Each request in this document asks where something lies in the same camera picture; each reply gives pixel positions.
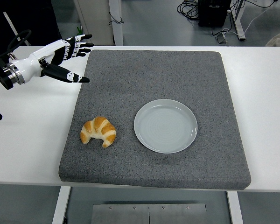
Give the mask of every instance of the black device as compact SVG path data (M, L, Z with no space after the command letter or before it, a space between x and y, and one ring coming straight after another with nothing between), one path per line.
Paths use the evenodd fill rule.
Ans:
M222 27L231 0L198 0L199 23L201 27Z

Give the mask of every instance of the pastry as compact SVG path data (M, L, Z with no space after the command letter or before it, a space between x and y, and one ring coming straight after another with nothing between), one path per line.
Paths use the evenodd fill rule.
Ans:
M114 142L115 136L115 127L104 117L96 117L93 120L87 121L80 133L82 143L88 143L91 138L102 139L104 141L104 148Z

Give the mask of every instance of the table leg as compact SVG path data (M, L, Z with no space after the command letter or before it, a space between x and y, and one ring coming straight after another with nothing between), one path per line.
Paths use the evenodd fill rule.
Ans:
M227 191L229 211L232 224L243 224L242 212L239 206L238 193L236 191Z
M70 188L69 186L60 187L52 224L63 224L67 203L70 197Z
M232 17L233 17L233 21L234 21L234 25L235 25L235 29L237 31L238 34L238 39L240 41L243 41L246 39L245 34L244 34L244 30L242 28L242 24L241 24L241 18L243 16L244 13L244 9L245 9L245 4L243 5L244 0L240 0L239 4L238 4L238 9L233 9L232 10Z
M121 0L109 0L110 14L119 22L121 21ZM116 46L123 46L122 23L112 22L113 35Z

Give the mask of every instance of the ceramic plate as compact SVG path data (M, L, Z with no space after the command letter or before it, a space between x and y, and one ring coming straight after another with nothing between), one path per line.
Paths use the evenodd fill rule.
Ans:
M139 141L158 153L177 153L192 144L197 120L184 104L158 99L145 104L136 114L134 130Z

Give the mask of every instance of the electrical cable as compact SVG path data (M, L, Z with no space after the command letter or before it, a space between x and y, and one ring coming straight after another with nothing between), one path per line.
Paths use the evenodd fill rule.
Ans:
M239 4L239 1L240 1L240 0L237 0L235 3L234 3L234 1L233 1L234 4L230 7L230 10L232 10L232 8L235 7L235 5L237 5L237 6L235 7L235 10L239 9L239 8L237 8L237 7L238 7L238 4ZM253 2L250 2L250 1L248 1L248 0L244 0L244 5L243 5L241 8L243 8L243 7L245 6L246 1L249 2L249 3L254 4ZM273 2L271 3L271 5L266 6L266 7L259 6L259 5L256 5L256 4L254 4L254 5L256 5L256 6L260 7L260 8L269 8L269 7L272 6L275 2L276 2L276 0L273 0ZM263 11L261 14L259 14L259 15L256 16L254 19L252 19L251 22L249 23L247 29L244 31L244 34L242 34L242 35L239 35L239 34L237 34L237 33L235 33L235 32L230 31L231 28L232 28L232 22L231 22L231 21L230 21L230 23L231 23L231 28L228 29L227 31L224 31L225 29L227 29L227 28L224 28L222 31L217 32L216 34L213 34L213 29L211 28L211 33L212 33L213 36L215 36L215 35L217 35L217 34L220 34L220 33L222 33L222 34L233 33L233 34L235 34L235 35L238 35L239 37L242 37L242 36L245 35L246 31L248 30L248 28L250 27L250 25L252 24L252 22L253 22L255 19L257 19L259 16L261 16L261 15L262 15L264 12L266 12L267 10Z
M249 28L249 27L250 27L250 25L252 24L252 22L253 22L255 19L257 19L258 17L260 17L263 13L265 13L267 10L269 10L269 8L268 8L268 9L266 9L265 11L263 11L261 14L259 14L258 16L256 16L254 19L252 19L252 20L251 20L251 22L249 23L249 25L248 25L247 29L244 31L244 34L243 34L243 35L239 35L239 34L237 34L237 33L235 33L235 32L229 32L229 30L228 30L228 31L226 31L226 32L224 32L224 34L226 34L226 33L234 33L234 34L238 35L239 37L244 36L244 35L245 35L245 33L247 32L248 28Z
M247 1L247 2L249 2L249 3L251 3L251 4L253 4L253 5L256 5L255 3L251 2L251 1L248 1L248 0L244 0L244 1ZM276 1L274 0L274 1L271 3L271 5L269 5L269 6L259 6L259 5L256 5L256 6L258 6L258 7L260 7L260 8L269 8L269 7L271 7L275 2L276 2Z
M21 37L23 34L26 34L26 36L20 41L18 42L14 47L12 47L12 45L17 41L18 37ZM0 55L0 58L2 58L3 56L7 55L8 53L14 51L15 49L17 49L19 46L21 46L31 35L31 30L30 29L26 29L20 33L18 33L17 36L15 36L12 41L9 43L8 47L7 47L7 51L5 51L3 54Z
M182 14L188 20L198 21L198 3L195 0L184 0L177 8L177 12Z
M230 29L224 28L223 30L227 29L228 31L230 31L230 30L232 29L231 13L229 13L229 20L230 20ZM217 32L217 33L214 34L214 33L213 33L213 27L211 27L211 34L212 34L213 36L215 36L215 35L217 35L217 34L223 33L223 30L222 30L222 31L219 31L219 32Z
M110 16L114 19L114 20L112 20L112 21L109 22L109 25L110 25L110 26L112 26L112 22L115 22L115 23L117 23L117 24L124 23L124 22L122 21L122 18L121 18L121 17L120 17L120 21L118 22L118 21L111 15L111 12L109 12L109 14L110 14Z

